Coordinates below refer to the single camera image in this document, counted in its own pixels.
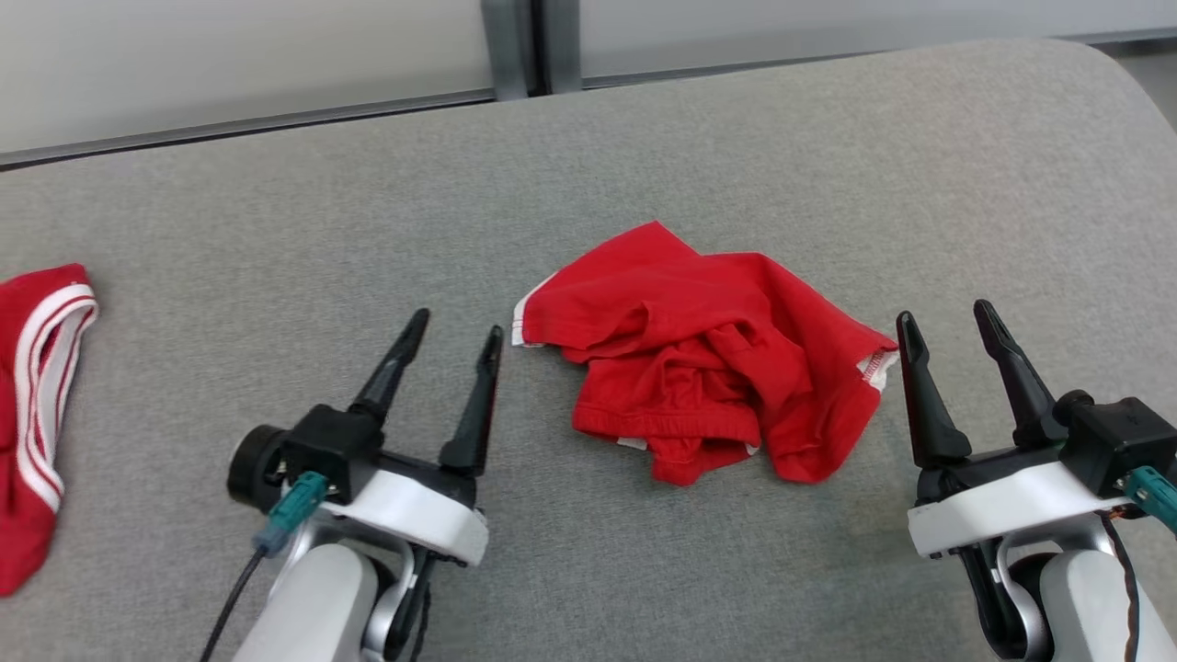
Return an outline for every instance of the metal strip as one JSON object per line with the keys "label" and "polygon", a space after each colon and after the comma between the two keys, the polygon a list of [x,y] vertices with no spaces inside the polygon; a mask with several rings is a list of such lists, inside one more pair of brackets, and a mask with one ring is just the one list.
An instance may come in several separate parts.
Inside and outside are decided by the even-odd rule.
{"label": "metal strip", "polygon": [[544,60],[552,94],[579,92],[580,0],[543,0]]}
{"label": "metal strip", "polygon": [[527,92],[534,94],[541,82],[536,57],[536,16],[531,0],[516,0],[516,25],[519,31],[519,49],[523,53],[523,72],[527,80]]}
{"label": "metal strip", "polygon": [[88,140],[86,143],[56,145],[53,147],[34,147],[32,150],[20,150],[16,152],[0,152],[0,171],[24,165],[55,161],[72,157],[122,152],[139,147],[212,140],[215,138],[227,138],[230,135],[261,133],[265,131],[292,128],[295,126],[307,126],[330,121],[363,119],[425,111],[430,108],[441,108],[447,106],[478,104],[481,101],[490,101],[493,98],[494,94],[491,90],[473,90],[470,92],[454,92],[451,94],[437,94],[432,97],[417,97],[413,99],[398,99],[395,101],[378,101],[374,104],[360,104],[355,106],[343,106],[339,108],[326,108],[321,111],[288,113],[268,118],[222,121],[187,128],[172,128],[167,131],[155,131],[152,133],[140,133],[137,135],[107,138],[104,140]]}
{"label": "metal strip", "polygon": [[783,65],[800,65],[805,62],[820,62],[824,60],[840,60],[844,58],[857,58],[858,55],[870,55],[878,51],[867,51],[863,53],[845,53],[840,55],[824,55],[817,58],[796,58],[792,60],[767,60],[760,62],[740,62],[736,65],[714,65],[710,67],[693,67],[687,69],[670,69],[670,71],[656,71],[656,72],[643,72],[643,73],[623,73],[616,75],[594,75],[592,78],[584,79],[585,90],[600,90],[603,87],[618,87],[621,85],[638,85],[640,82],[656,82],[659,80],[676,80],[679,78],[698,78],[704,75],[718,75],[722,73],[732,73],[750,69],[763,69],[769,67],[779,67]]}
{"label": "metal strip", "polygon": [[[1152,42],[1165,41],[1177,38],[1177,27],[1138,29],[1131,32],[1104,32],[1098,34],[1077,34],[1073,37],[1058,37],[1064,41],[1077,41],[1088,44],[1100,51],[1115,51],[1123,47],[1125,42]],[[669,69],[657,72],[626,73],[614,75],[594,75],[584,79],[585,90],[600,90],[603,87],[618,87],[621,85],[638,85],[640,82],[656,82],[659,80],[676,80],[680,78],[697,78],[704,75],[718,75],[740,71],[760,69],[767,67],[779,67],[784,65],[803,65],[805,62],[820,62],[825,60],[840,60],[844,58],[857,58],[859,55],[871,55],[885,53],[886,51],[863,51],[860,53],[839,53],[837,55],[818,55],[813,58],[792,58],[787,60],[763,60],[757,62],[739,62],[733,65],[714,65],[707,67],[693,67],[685,69]]]}
{"label": "metal strip", "polygon": [[481,0],[486,49],[491,55],[491,79],[499,101],[527,98],[527,69],[523,58],[523,33],[518,0]]}

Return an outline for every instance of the teal connector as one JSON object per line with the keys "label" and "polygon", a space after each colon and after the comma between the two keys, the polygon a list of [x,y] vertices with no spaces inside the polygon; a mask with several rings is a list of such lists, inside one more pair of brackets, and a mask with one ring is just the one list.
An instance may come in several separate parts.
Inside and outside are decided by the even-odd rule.
{"label": "teal connector", "polygon": [[294,486],[270,509],[266,528],[253,535],[253,548],[267,557],[277,556],[286,547],[291,534],[319,508],[327,497],[327,478],[314,471],[304,471]]}
{"label": "teal connector", "polygon": [[1133,469],[1128,475],[1124,494],[1141,507],[1141,510],[1161,519],[1170,531],[1177,534],[1177,488],[1151,466]]}

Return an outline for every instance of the red cloth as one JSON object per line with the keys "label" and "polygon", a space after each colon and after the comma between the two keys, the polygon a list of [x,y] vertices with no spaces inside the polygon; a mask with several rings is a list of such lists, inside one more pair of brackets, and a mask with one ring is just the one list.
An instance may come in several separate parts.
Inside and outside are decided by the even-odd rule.
{"label": "red cloth", "polygon": [[767,257],[700,256],[657,221],[541,283],[512,336],[587,364],[572,426],[646,448],[654,478],[678,485],[749,457],[762,437],[782,478],[825,479],[898,356]]}
{"label": "red cloth", "polygon": [[58,430],[97,310],[81,265],[0,284],[0,596],[48,555],[64,491],[53,470]]}

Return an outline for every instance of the gray table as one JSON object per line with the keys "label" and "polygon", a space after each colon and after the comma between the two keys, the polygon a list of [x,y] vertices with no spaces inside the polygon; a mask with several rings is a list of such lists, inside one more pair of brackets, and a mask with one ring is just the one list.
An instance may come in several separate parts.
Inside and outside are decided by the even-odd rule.
{"label": "gray table", "polygon": [[[284,131],[0,176],[5,277],[72,260],[102,305],[74,384],[53,552],[0,603],[5,660],[194,658],[261,517],[254,424],[343,403],[434,311],[390,446],[432,456],[486,329],[661,219],[764,251],[855,317],[912,309],[978,450],[1011,429],[973,298],[1056,393],[1177,418],[1177,137],[1115,62],[995,41]],[[916,556],[902,389],[820,485],[756,457],[690,489],[573,432],[581,372],[505,356],[481,568],[443,568],[424,660],[989,660],[964,571]],[[898,380],[898,371],[892,372]],[[1177,625],[1177,551],[1122,527]],[[261,608],[254,578],[222,640]]]}

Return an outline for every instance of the white stripe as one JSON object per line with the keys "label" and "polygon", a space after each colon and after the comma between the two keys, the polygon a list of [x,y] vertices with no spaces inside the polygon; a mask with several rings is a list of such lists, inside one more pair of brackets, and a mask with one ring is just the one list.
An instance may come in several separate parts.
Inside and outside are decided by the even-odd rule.
{"label": "white stripe", "polygon": [[[77,302],[77,304],[87,305],[85,302],[86,302],[85,299],[79,299]],[[47,442],[46,436],[45,436],[46,435],[46,428],[45,428],[45,422],[44,422],[44,418],[42,418],[44,415],[42,415],[42,411],[41,411],[44,409],[45,404],[47,404],[47,403],[44,402],[44,399],[45,399],[45,397],[44,397],[44,393],[45,393],[45,389],[44,389],[44,386],[45,386],[45,376],[41,375],[41,366],[42,366],[42,364],[41,364],[41,362],[39,359],[40,359],[41,353],[42,353],[42,351],[45,349],[45,343],[48,342],[49,336],[53,333],[53,330],[54,329],[59,329],[62,325],[65,325],[65,320],[68,319],[72,315],[77,313],[77,311],[78,311],[78,305],[77,304],[75,305],[71,305],[69,307],[62,309],[61,311],[59,311],[56,315],[54,315],[53,317],[51,317],[49,319],[47,319],[44,324],[41,324],[36,329],[36,335],[35,335],[34,340],[33,340],[32,355],[28,355],[28,356],[32,356],[34,358],[34,360],[32,362],[32,364],[29,364],[26,360],[27,357],[22,357],[22,358],[19,359],[19,360],[22,362],[21,365],[25,368],[25,370],[32,370],[31,372],[28,372],[28,376],[29,376],[29,384],[31,384],[29,391],[33,395],[33,397],[29,398],[29,403],[28,403],[28,406],[27,406],[27,409],[28,409],[28,416],[29,416],[28,426],[25,429],[25,436],[21,437],[21,439],[24,441],[24,445],[27,446],[27,452],[29,455],[29,458],[32,458],[33,464],[38,469],[41,470],[41,475],[42,475],[44,478],[46,478],[52,485],[56,486],[56,491],[59,494],[65,488],[65,485],[62,485],[62,483],[61,483],[61,477],[58,476],[56,471],[53,470],[53,463],[49,461],[49,457],[48,457],[48,443],[46,443],[45,452],[41,452],[41,448],[36,443],[36,430],[38,430],[38,426],[41,430],[41,439]],[[34,423],[33,422],[33,417],[35,417],[35,422],[39,425],[34,425],[33,424]]]}
{"label": "white stripe", "polygon": [[636,439],[633,437],[618,437],[617,445],[629,446],[631,449],[638,449],[638,450],[646,450],[647,444],[645,439]]}
{"label": "white stripe", "polygon": [[544,343],[525,343],[524,342],[524,339],[523,339],[523,313],[527,310],[527,299],[530,299],[532,294],[534,294],[536,292],[538,292],[540,287],[543,287],[544,285],[546,285],[547,282],[551,280],[553,276],[556,276],[556,273],[553,273],[552,276],[548,276],[547,278],[544,279],[543,283],[540,283],[539,285],[536,285],[534,287],[532,287],[531,292],[527,292],[527,296],[525,296],[524,298],[519,299],[519,303],[516,304],[514,318],[511,320],[511,345],[512,346],[514,346],[514,347],[543,347],[544,346]]}
{"label": "white stripe", "polygon": [[[56,340],[53,343],[53,349],[49,350],[49,356],[41,368],[41,377],[38,380],[36,421],[41,429],[45,459],[49,466],[53,466],[53,459],[56,456],[58,428],[61,421],[60,405],[62,403],[58,398],[58,391],[66,380],[66,371],[72,370],[77,365],[73,356],[74,352],[71,350],[77,350],[78,347],[78,340],[81,337],[78,335],[78,329],[87,315],[89,315],[89,309],[81,307],[74,310],[61,320],[61,324],[58,326]],[[35,430],[33,442],[36,442]]]}
{"label": "white stripe", "polygon": [[[86,298],[74,302],[74,304],[64,309],[58,315],[53,315],[66,302],[79,297]],[[42,327],[52,330],[53,325],[60,324],[61,319],[71,313],[95,307],[93,297],[94,291],[87,285],[75,284],[58,290],[38,304],[36,309],[33,310],[32,315],[25,322],[25,326],[21,329],[16,340],[13,365],[13,385],[16,391],[16,470],[29,489],[41,497],[41,501],[53,512],[56,512],[61,507],[61,498],[59,496],[59,491],[62,489],[61,477],[49,466],[49,462],[38,450],[36,442],[33,438],[32,417],[36,410],[33,395],[34,392],[39,393],[41,385],[39,384],[40,379],[35,375],[39,365],[34,364],[34,375],[29,375],[28,365],[32,358],[39,357],[41,347],[45,345],[45,339],[48,337],[47,333],[42,335],[40,332]],[[73,338],[59,337],[58,342],[69,346],[73,343]],[[58,385],[53,385],[54,393]]]}

